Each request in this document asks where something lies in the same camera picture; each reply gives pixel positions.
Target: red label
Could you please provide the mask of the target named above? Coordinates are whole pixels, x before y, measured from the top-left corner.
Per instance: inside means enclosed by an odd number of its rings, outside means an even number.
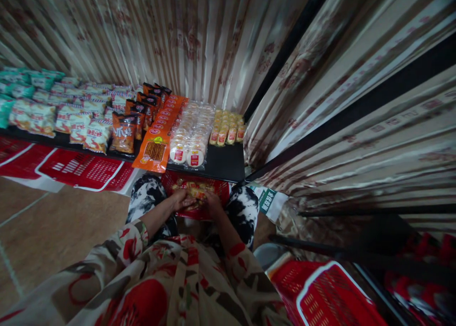
[[[192,155],[190,158],[190,163],[192,166],[197,166],[198,165],[198,155]]]
[[[177,150],[176,154],[174,155],[174,160],[182,161],[182,154],[184,152],[182,150]]]

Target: red shopping basket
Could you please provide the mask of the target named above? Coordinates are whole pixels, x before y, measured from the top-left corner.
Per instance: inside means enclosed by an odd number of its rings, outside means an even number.
[[[295,325],[386,325],[373,302],[336,261],[290,261],[271,281]]]
[[[173,186],[180,186],[178,181],[192,182],[195,184],[195,188],[199,188],[199,184],[202,183],[214,187],[215,193],[219,196],[223,206],[225,206],[229,200],[229,183],[226,181],[197,177],[192,174],[177,173],[170,170],[165,171],[165,173],[161,176],[161,183],[163,184],[168,196],[172,195],[174,192]],[[195,220],[212,220],[206,206],[197,207],[193,210],[184,209],[178,211],[176,215]]]
[[[53,150],[35,169],[52,180],[88,191],[118,191],[133,169],[123,161],[71,150]]]
[[[35,168],[53,148],[30,142],[0,138],[0,176],[38,179]]]

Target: sleeve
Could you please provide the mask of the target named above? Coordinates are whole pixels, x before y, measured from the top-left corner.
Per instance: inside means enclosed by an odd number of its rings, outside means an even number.
[[[118,230],[86,258],[51,276],[0,317],[0,325],[66,324],[145,249],[149,236],[135,220]]]
[[[245,244],[230,249],[225,266],[237,297],[255,325],[292,325],[280,295]]]

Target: hand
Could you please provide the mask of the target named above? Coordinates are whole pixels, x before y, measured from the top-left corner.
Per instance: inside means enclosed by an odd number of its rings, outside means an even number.
[[[190,195],[190,192],[185,188],[179,188],[170,196],[172,201],[172,210],[174,212],[190,206],[196,202],[196,199]]]
[[[207,197],[208,210],[213,219],[215,219],[219,214],[225,214],[222,203],[220,202],[220,198],[217,194],[206,190],[205,195]]]

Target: floor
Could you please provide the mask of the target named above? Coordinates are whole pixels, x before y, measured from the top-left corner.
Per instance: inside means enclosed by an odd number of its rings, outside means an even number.
[[[1,316],[20,297],[82,260],[94,245],[121,227],[129,198],[69,186],[49,193],[0,177],[0,201]],[[275,230],[260,213],[254,249]]]

